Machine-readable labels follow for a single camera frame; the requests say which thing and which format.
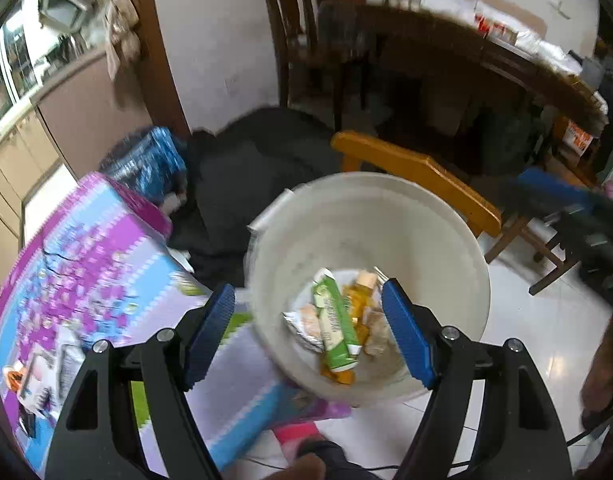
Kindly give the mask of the green white carton box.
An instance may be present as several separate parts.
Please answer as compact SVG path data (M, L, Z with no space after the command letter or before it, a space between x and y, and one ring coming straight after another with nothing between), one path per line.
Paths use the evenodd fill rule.
M348 301L334 274L318 270L313 278L312 296L317 309L325 362L331 373L340 374L357 366L362 346L348 312Z

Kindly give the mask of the white blue plastic mailer bag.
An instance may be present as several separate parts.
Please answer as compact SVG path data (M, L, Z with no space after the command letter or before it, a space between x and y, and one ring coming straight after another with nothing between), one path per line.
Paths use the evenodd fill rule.
M57 401L63 404L67 399L70 388L78 376L79 370L85 360L85 353L77 342L64 342L57 350L56 386Z

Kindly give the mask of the beige kitchen cabinets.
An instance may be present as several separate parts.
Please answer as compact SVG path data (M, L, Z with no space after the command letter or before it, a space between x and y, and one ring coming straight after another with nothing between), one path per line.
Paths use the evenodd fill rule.
M24 241L24 205L59 165L79 179L130 132L151 124L135 70L112 80L87 52L34 91L0 133L0 284Z

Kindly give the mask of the kitchen window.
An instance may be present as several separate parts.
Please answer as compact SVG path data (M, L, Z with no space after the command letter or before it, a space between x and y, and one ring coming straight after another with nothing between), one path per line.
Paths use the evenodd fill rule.
M37 87L23 18L21 4L17 3L0 28L0 129Z

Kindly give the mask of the white pink medicine box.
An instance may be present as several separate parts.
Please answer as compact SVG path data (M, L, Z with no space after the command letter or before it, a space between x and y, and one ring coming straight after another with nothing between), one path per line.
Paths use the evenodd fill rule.
M23 375L18 400L31 413L39 413L46 408L55 385L52 360L44 354L34 354Z

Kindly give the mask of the orange white paper package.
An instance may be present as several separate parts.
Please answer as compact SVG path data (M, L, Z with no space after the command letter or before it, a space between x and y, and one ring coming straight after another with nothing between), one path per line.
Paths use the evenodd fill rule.
M5 366L3 368L5 384L10 391L19 392L25 371L26 369L20 363L16 366Z

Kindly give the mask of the white plastic bucket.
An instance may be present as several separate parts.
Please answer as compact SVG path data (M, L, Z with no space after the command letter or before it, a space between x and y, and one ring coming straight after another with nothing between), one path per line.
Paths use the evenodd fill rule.
M352 172L280 194L250 226L244 273L256 331L279 368L328 401L367 405L419 396L387 330L381 286L397 280L441 325L485 331L491 285L476 237L444 200L407 180ZM349 384L328 376L314 285L351 299L361 350Z

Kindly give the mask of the floral purple blue tablecloth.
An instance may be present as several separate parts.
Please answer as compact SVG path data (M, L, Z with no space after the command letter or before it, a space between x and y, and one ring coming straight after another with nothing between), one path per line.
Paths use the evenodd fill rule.
M89 174L18 255L0 288L0 396L34 471L45 468L58 413L23 428L8 368L46 362L68 342L139 344L205 304L209 289L171 256L170 232L169 219L148 200ZM207 377L186 399L219 467L246 453L264 430L351 413L288 382L256 338L244 304Z

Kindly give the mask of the orange wooden chair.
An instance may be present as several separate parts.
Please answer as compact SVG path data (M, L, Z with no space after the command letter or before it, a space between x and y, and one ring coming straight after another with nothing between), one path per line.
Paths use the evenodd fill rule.
M543 242L529 228L528 216L519 216L508 229L504 229L502 215L497 208L428 155L350 130L335 133L331 147L343 155L341 170L344 172L359 171L367 162L439 196L465 214L467 226L474 235L485 233L495 236L497 241L485 253L487 263L495 260L516 238L524 240L535 250L535 258L539 261L549 260L554 266L551 272L530 286L529 294L532 296L538 295L580 262L570 248L564 249L563 258L558 257L553 249L564 244L561 236L556 234L548 242Z

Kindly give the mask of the yellow oil bottle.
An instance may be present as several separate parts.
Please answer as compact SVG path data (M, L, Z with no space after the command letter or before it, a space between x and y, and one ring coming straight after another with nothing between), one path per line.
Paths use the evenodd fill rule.
M372 309L374 305L375 289L377 288L377 274L369 271L360 271L357 273L357 277L350 285L338 286L343 293L343 296L348 301L348 312L351 316L351 320L355 331L357 332L357 339L360 341L362 352L365 344L369 341L369 335L371 330L369 326L364 323L365 314ZM328 378L331 378L337 384L349 386L355 380L354 368L340 374L331 373L325 362L325 349L323 356L323 372L322 374Z

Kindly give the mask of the silver foil snack wrapper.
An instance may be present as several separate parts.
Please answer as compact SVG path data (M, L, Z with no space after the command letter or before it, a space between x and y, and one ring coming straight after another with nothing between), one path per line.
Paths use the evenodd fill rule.
M320 320L313 304L305 304L298 310L284 312L282 318L303 348L314 353L324 351Z

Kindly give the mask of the dark wooden dining table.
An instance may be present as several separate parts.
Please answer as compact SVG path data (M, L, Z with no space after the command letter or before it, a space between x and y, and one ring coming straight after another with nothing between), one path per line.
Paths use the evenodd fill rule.
M546 112L595 138L608 124L579 77L443 16L325 1L317 31L369 109L365 132L436 157L466 180L541 162L553 143Z

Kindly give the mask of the dark wooden chair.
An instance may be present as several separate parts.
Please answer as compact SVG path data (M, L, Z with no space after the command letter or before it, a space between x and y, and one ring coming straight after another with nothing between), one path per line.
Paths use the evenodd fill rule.
M265 0L275 52L278 102L329 96L336 130L343 128L351 79L359 65L357 8L367 0Z

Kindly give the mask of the blue black garbage bag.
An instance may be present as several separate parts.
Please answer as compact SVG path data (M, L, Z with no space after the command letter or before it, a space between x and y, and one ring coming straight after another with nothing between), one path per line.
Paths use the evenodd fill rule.
M187 167L183 145L165 127L148 127L124 136L102 159L98 171L161 206L171 195L185 200Z

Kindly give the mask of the black cloth pile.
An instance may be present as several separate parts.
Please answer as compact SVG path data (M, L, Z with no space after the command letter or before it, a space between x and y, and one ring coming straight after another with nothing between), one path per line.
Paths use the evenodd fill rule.
M197 130L182 145L187 200L171 216L169 246L188 252L200 284L244 286L249 224L287 188L340 170L333 136L301 110L262 107L216 136Z

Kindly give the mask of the hanging pink cloth bags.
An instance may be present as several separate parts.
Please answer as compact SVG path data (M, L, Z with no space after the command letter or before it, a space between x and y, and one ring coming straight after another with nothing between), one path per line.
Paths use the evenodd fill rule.
M105 53L109 78L116 80L123 66L139 59L140 40L136 34L139 15L132 0L111 0L105 16Z

